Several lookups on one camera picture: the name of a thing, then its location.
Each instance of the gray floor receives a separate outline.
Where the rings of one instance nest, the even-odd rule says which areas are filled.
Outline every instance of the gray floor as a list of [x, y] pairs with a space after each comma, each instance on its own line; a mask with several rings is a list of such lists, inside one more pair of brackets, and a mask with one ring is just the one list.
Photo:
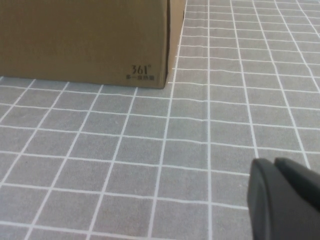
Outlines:
[[254, 157], [320, 172], [320, 3], [185, 17], [164, 90], [1, 79], [1, 240], [249, 240]]

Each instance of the brown cardboard box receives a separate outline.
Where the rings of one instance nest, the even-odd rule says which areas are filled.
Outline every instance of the brown cardboard box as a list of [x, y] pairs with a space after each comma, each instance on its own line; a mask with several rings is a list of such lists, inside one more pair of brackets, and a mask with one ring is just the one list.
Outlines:
[[0, 76], [163, 88], [186, 0], [0, 0]]

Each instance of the cardboard box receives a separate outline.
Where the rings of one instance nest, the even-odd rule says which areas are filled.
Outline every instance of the cardboard box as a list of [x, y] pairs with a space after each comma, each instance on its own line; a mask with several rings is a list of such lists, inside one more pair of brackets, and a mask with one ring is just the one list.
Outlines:
[[0, 76], [163, 88], [186, 0], [0, 0]]

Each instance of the grid pattern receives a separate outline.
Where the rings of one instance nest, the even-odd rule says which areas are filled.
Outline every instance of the grid pattern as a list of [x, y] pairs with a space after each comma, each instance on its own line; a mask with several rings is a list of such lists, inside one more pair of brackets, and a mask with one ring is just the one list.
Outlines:
[[164, 90], [0, 78], [0, 239], [251, 239], [254, 157], [320, 173], [320, 3], [188, 0]]

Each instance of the black object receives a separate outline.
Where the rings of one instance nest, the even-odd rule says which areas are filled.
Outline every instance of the black object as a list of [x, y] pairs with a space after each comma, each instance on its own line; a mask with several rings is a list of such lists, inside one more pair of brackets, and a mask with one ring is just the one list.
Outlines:
[[320, 175], [304, 166], [254, 159], [247, 203], [254, 240], [320, 240]]

